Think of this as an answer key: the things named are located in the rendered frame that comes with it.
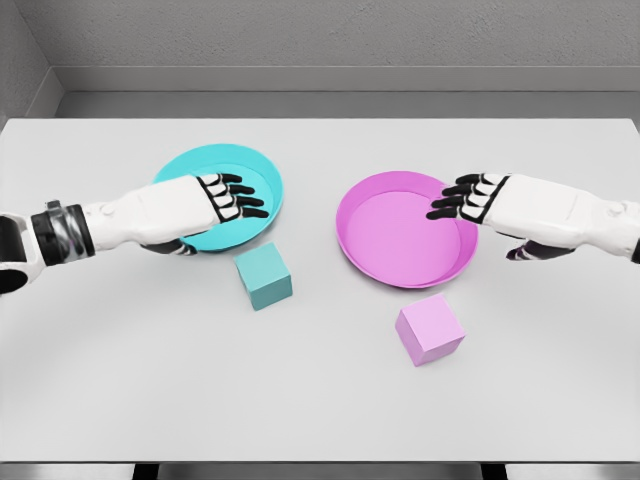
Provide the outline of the pink block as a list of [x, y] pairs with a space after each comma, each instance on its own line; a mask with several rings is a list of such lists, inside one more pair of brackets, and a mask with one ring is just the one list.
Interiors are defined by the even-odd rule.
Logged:
[[395, 329], [416, 367], [453, 353], [466, 337], [464, 328], [443, 294], [435, 294], [402, 307]]

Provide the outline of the teal block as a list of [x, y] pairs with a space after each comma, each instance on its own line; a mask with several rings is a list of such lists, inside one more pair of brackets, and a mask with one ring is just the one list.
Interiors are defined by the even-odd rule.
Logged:
[[255, 311], [293, 294], [290, 271], [274, 243], [242, 253], [234, 263]]

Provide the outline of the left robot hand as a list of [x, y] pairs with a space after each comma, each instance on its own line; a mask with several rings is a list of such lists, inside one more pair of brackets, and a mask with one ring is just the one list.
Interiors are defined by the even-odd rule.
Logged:
[[269, 217], [254, 193], [241, 176], [230, 173], [185, 175], [144, 187], [126, 208], [127, 239], [154, 253], [195, 255], [186, 237], [236, 220]]

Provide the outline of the pink plate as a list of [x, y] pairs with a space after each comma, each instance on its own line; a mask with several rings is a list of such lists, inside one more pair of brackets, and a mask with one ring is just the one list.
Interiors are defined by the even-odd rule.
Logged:
[[421, 289], [443, 284], [473, 260], [478, 227], [429, 220], [446, 184], [413, 171], [387, 171], [351, 187], [336, 212], [338, 243], [351, 263], [387, 285]]

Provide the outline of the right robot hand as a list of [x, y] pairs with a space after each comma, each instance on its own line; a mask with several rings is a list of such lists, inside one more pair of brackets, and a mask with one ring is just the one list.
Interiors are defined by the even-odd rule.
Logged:
[[471, 173], [456, 179], [431, 203], [429, 220], [461, 219], [520, 239], [509, 261], [549, 260], [575, 252], [580, 231], [568, 219], [575, 192], [517, 174]]

